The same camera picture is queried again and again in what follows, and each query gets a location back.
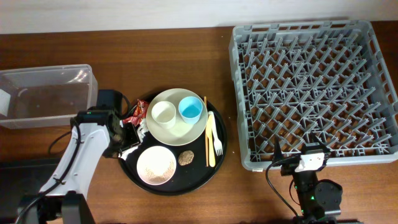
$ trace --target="blue cup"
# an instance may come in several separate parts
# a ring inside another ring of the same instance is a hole
[[[202,110],[203,105],[201,101],[194,96],[185,97],[178,104],[178,112],[180,112],[182,119],[187,124],[195,124],[198,122]]]

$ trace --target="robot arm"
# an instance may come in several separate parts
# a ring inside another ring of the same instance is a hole
[[[43,224],[58,217],[65,224],[95,223],[86,198],[100,157],[139,144],[134,127],[121,122],[128,116],[121,115],[122,100],[118,91],[100,90],[96,107],[71,120],[71,140],[58,167],[37,195],[21,200],[16,223]]]
[[[74,191],[78,194],[83,194],[84,198],[87,199],[88,187],[97,163],[111,141],[106,126],[96,123],[82,123],[79,127],[81,131],[81,144],[72,168],[62,180],[62,183],[48,193],[47,196],[62,196],[66,195],[69,191]],[[78,133],[76,127],[73,127],[67,150],[51,178],[43,185],[40,192],[45,192],[53,186],[58,181],[57,178],[65,172],[75,150],[77,139]]]
[[[343,188],[331,180],[318,180],[317,172],[326,167],[331,152],[314,133],[310,133],[308,137],[312,143],[305,144],[299,155],[286,158],[283,157],[279,142],[276,140],[272,164],[281,165],[282,176],[293,176],[303,215],[300,217],[295,212],[294,223],[336,224],[338,223],[336,217],[341,213],[340,203]]]

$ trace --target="dish rack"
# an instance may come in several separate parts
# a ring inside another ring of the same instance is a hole
[[[291,156],[311,132],[328,166],[398,159],[397,94],[369,22],[237,26],[229,58],[246,169],[267,168],[275,137]]]

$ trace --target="small white cup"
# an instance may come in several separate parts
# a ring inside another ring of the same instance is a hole
[[[175,106],[168,101],[160,101],[155,104],[150,112],[152,118],[164,129],[170,129],[175,125]]]

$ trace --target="plate rim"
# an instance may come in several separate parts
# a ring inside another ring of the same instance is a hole
[[[204,111],[206,112],[206,114],[208,113],[207,107],[206,107],[206,105],[205,105],[205,102],[204,102],[203,99],[202,99],[199,95],[197,95],[195,92],[193,92],[193,91],[191,91],[191,90],[188,90],[188,89],[184,89],[184,88],[171,88],[171,89],[164,90],[164,91],[160,92],[159,94],[157,94],[157,95],[151,100],[151,102],[149,103],[149,106],[148,106],[148,110],[147,110],[147,116],[146,116],[147,121],[148,121],[148,117],[150,117],[150,121],[151,121],[151,122],[156,122],[156,121],[154,121],[154,119],[153,119],[153,117],[152,117],[152,115],[151,115],[151,113],[150,113],[150,110],[149,110],[149,108],[151,107],[151,104],[152,104],[153,100],[156,99],[159,95],[165,93],[166,91],[171,91],[171,90],[183,90],[183,91],[187,91],[187,92],[193,93],[193,94],[201,101],[201,103],[202,103],[202,106],[203,106],[202,113],[203,113]],[[206,125],[204,125],[203,130],[200,132],[200,134],[199,134],[197,137],[195,137],[195,138],[193,138],[191,141],[186,142],[186,143],[183,143],[183,144],[170,144],[169,142],[164,142],[164,141],[160,140],[159,138],[157,138],[157,137],[154,135],[154,133],[153,133],[152,131],[150,131],[150,127],[149,127],[148,124],[147,124],[147,127],[148,127],[149,132],[152,134],[152,136],[153,136],[156,140],[158,140],[159,142],[161,142],[161,143],[163,143],[163,144],[166,144],[166,145],[168,145],[168,146],[184,146],[184,145],[190,144],[190,143],[193,142],[194,140],[198,139],[198,138],[200,137],[200,135],[205,131]]]

